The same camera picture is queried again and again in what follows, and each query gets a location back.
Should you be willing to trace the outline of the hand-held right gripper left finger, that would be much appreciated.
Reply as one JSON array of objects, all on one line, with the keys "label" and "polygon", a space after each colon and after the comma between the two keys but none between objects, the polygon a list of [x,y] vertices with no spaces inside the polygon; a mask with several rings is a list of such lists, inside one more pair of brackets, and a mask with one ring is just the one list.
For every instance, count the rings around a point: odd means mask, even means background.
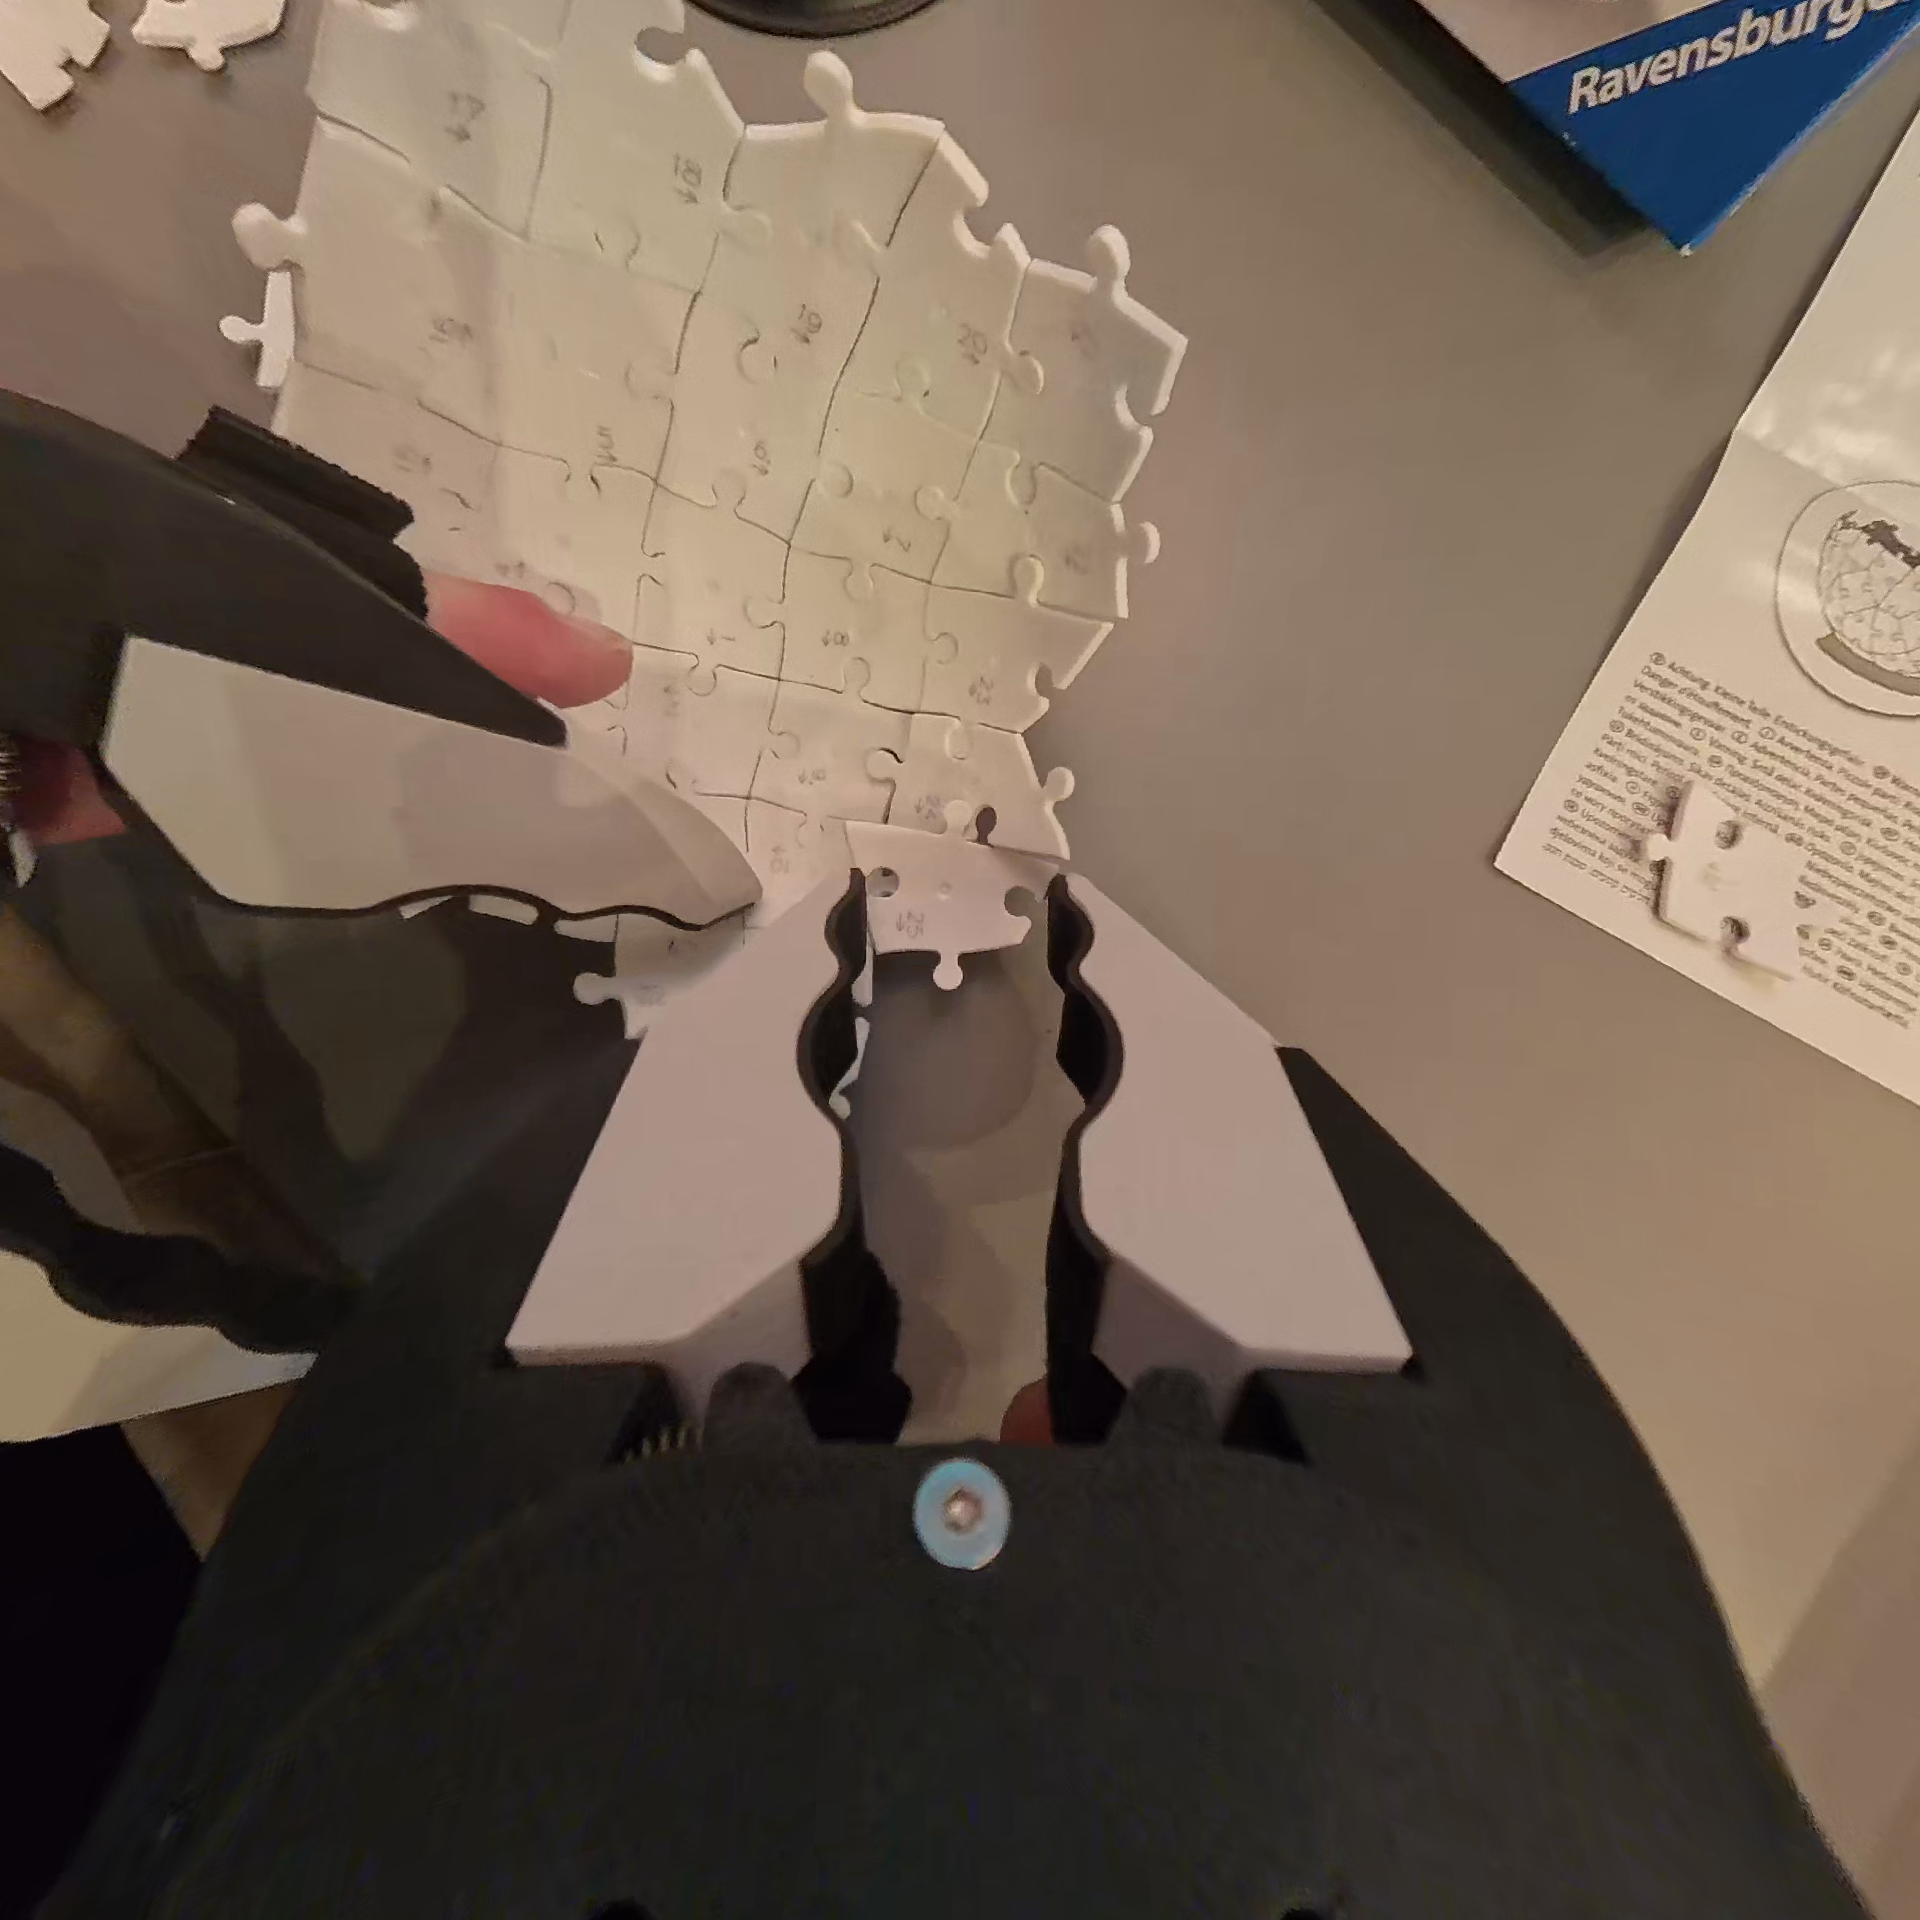
[{"label": "hand-held right gripper left finger", "polygon": [[901,1438],[901,1298],[831,1104],[867,959],[850,865],[648,1019],[508,1327],[516,1362],[650,1362],[692,1417],[759,1362],[818,1438]]}]

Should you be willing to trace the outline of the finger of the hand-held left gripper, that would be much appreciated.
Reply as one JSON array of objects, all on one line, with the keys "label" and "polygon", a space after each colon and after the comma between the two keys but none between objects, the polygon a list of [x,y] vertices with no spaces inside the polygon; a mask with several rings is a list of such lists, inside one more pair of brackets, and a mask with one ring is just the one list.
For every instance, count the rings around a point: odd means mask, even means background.
[{"label": "finger of the hand-held left gripper", "polygon": [[316,1249],[85,1208],[2,1146],[7,1444],[294,1382],[357,1302],[363,1281]]},{"label": "finger of the hand-held left gripper", "polygon": [[712,926],[759,899],[730,838],[594,730],[542,746],[133,635],[100,755],[238,908],[478,892]]}]

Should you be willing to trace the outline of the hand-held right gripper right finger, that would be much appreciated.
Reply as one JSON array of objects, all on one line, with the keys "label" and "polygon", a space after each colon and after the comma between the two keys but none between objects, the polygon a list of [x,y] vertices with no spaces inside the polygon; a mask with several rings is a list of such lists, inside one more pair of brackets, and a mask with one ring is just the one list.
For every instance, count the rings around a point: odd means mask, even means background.
[{"label": "hand-held right gripper right finger", "polygon": [[1413,1361],[1285,1046],[1089,877],[1045,890],[1058,1065],[1082,1098],[1045,1238],[1045,1397],[1100,1439],[1151,1371],[1230,1425],[1249,1377]]}]

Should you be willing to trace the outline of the white puzzle piece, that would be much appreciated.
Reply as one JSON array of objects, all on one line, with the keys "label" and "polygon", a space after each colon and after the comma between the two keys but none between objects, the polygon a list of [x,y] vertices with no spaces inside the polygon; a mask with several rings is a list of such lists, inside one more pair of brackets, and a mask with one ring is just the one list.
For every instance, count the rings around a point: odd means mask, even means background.
[{"label": "white puzzle piece", "polygon": [[35,114],[58,104],[107,45],[110,20],[93,4],[2,4],[2,82]]},{"label": "white puzzle piece", "polygon": [[149,52],[180,52],[194,69],[214,78],[225,56],[283,30],[285,4],[144,4],[133,41]]},{"label": "white puzzle piece", "polygon": [[1704,777],[1683,777],[1668,824],[1646,833],[1657,918],[1729,960],[1776,980],[1800,975],[1804,847],[1752,824]]},{"label": "white puzzle piece", "polygon": [[867,932],[875,954],[933,954],[933,983],[958,991],[964,959],[1019,947],[1029,918],[1008,892],[1045,894],[1059,865],[1045,854],[1002,850],[958,830],[850,824],[853,865],[867,877]]}]

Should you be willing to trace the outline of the partly built puzzle ball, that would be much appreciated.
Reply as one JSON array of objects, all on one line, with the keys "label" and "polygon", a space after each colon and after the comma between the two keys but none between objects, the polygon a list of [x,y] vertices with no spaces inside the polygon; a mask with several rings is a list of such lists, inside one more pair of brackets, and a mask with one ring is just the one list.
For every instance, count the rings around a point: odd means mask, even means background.
[{"label": "partly built puzzle ball", "polygon": [[322,4],[263,274],[275,430],[410,507],[441,575],[633,643],[578,712],[703,809],[759,899],[717,932],[589,918],[633,1035],[853,865],[850,824],[1069,860],[1029,730],[1160,554],[1126,520],[1190,340],[1131,245],[976,239],[939,120],[805,59],[751,123],[683,4]]}]

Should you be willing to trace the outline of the blue puzzle box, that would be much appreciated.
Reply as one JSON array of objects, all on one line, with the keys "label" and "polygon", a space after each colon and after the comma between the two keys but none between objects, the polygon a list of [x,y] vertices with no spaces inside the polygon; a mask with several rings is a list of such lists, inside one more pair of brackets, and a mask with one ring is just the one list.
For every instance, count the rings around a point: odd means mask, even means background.
[{"label": "blue puzzle box", "polygon": [[1918,45],[1918,4],[1323,4],[1597,226],[1697,253]]}]

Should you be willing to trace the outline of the person's beige trousers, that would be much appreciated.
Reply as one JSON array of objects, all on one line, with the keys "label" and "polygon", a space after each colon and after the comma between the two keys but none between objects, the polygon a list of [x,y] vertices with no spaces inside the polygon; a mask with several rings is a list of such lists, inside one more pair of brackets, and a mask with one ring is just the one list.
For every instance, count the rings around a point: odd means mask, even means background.
[{"label": "person's beige trousers", "polygon": [[139,1477],[205,1555],[316,1354],[152,1334],[100,1354],[2,1354],[2,1471],[32,1444],[121,1438]]}]

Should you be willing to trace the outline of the white instruction leaflet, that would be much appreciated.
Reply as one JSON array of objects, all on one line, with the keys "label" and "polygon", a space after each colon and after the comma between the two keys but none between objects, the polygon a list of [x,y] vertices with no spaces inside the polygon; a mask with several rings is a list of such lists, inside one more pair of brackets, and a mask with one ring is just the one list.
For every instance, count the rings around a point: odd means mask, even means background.
[{"label": "white instruction leaflet", "polygon": [[[1800,975],[1657,918],[1643,841],[1683,777],[1804,847]],[[1918,1099],[1918,126],[1494,869]]]}]

